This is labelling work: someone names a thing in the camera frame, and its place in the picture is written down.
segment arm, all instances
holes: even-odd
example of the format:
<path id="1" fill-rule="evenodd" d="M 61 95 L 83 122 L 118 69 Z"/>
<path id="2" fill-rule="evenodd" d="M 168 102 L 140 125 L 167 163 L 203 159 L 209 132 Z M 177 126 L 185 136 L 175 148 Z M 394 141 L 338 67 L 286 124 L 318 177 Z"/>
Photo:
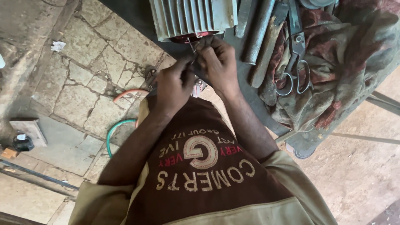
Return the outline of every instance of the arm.
<path id="1" fill-rule="evenodd" d="M 153 145 L 193 90 L 195 76 L 192 68 L 187 67 L 189 61 L 189 58 L 178 61 L 157 75 L 155 108 L 111 158 L 97 184 L 124 186 L 136 183 Z"/>
<path id="2" fill-rule="evenodd" d="M 203 38 L 197 46 L 202 55 L 200 64 L 224 102 L 238 142 L 258 161 L 264 161 L 279 148 L 240 91 L 235 49 L 217 37 L 211 38 Z"/>

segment man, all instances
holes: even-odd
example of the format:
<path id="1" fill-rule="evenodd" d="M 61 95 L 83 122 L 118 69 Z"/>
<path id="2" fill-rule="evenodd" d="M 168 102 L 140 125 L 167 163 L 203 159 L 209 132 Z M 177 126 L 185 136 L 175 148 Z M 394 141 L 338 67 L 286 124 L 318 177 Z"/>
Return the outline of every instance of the man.
<path id="1" fill-rule="evenodd" d="M 190 97 L 190 59 L 157 75 L 139 126 L 97 184 L 83 183 L 69 224 L 336 224 L 319 192 L 251 110 L 234 49 L 197 46 L 235 134 L 212 103 Z"/>

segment stone floor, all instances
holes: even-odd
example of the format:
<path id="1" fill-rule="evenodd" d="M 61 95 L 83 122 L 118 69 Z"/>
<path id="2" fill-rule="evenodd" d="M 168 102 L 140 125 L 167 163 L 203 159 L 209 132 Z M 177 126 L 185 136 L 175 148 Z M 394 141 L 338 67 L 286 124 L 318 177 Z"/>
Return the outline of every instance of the stone floor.
<path id="1" fill-rule="evenodd" d="M 142 96 L 130 94 L 116 103 L 113 98 L 124 90 L 146 88 L 143 71 L 148 65 L 160 70 L 175 60 L 98 0 L 82 0 L 60 34 L 66 46 L 52 53 L 29 103 L 40 114 L 39 126 L 49 137 L 49 147 L 20 154 L 11 162 L 80 186 L 83 181 L 96 182 L 110 159 L 104 143 L 108 129 L 138 115 Z M 400 68 L 378 91 L 400 100 L 400 92 L 392 91 L 400 85 L 399 74 Z M 226 116 L 212 88 L 201 97 Z M 133 130 L 124 124 L 114 132 L 112 152 Z M 400 139 L 400 120 L 364 102 L 336 132 Z M 399 151 L 396 145 L 328 137 L 309 159 L 296 161 L 339 224 L 363 225 L 400 198 Z M 67 224 L 77 192 L 48 183 L 25 184 L 19 179 L 22 175 L 0 174 L 6 181 L 2 185 L 9 184 L 0 194 L 0 211 L 50 225 Z"/>

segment workbench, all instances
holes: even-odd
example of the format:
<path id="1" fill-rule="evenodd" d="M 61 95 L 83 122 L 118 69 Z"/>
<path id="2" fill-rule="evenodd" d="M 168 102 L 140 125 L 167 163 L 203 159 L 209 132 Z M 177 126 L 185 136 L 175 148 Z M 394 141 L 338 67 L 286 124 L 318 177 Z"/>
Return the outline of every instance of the workbench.
<path id="1" fill-rule="evenodd" d="M 250 10 L 250 17 L 248 19 L 248 25 L 242 39 L 234 36 L 234 29 L 227 29 L 224 35 L 224 40 L 232 45 L 236 50 L 237 59 L 237 72 L 240 89 L 250 104 L 251 108 L 263 123 L 264 126 L 268 127 L 276 135 L 281 136 L 288 132 L 289 129 L 277 123 L 268 113 L 264 106 L 264 102 L 258 96 L 258 89 L 253 88 L 249 85 L 248 74 L 252 69 L 252 65 L 245 64 L 241 61 L 242 52 L 247 48 L 246 39 L 249 31 L 252 30 L 252 17 L 257 14 L 257 5 L 262 0 L 253 0 L 252 7 Z M 104 5 L 110 8 L 113 12 L 122 17 L 130 25 L 136 28 L 144 36 L 153 41 L 156 45 L 166 51 L 169 55 L 178 59 L 186 54 L 192 53 L 192 50 L 188 44 L 177 44 L 173 42 L 159 42 L 154 27 L 152 12 L 150 3 L 148 0 L 100 0 Z M 380 76 L 381 80 L 379 84 L 397 67 L 396 63 L 392 63 L 388 66 Z M 364 101 L 373 90 L 370 90 L 362 101 Z M 286 142 L 293 146 L 298 152 L 300 152 L 300 158 L 306 158 L 311 155 L 316 147 L 359 105 L 362 101 L 354 103 L 353 106 L 343 112 L 340 117 L 337 117 L 327 129 L 313 129 L 307 133 L 298 133 Z"/>

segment hand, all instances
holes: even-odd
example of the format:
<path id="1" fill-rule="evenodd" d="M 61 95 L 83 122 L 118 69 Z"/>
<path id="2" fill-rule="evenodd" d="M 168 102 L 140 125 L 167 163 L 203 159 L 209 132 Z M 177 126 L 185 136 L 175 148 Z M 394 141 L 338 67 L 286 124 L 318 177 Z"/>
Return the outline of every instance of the hand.
<path id="1" fill-rule="evenodd" d="M 207 71 L 215 93 L 221 98 L 240 93 L 235 49 L 215 36 L 203 37 L 196 48 L 202 56 L 199 63 Z"/>
<path id="2" fill-rule="evenodd" d="M 191 58 L 179 60 L 157 75 L 156 108 L 174 116 L 188 101 L 193 91 L 195 76 L 193 67 L 188 66 Z"/>

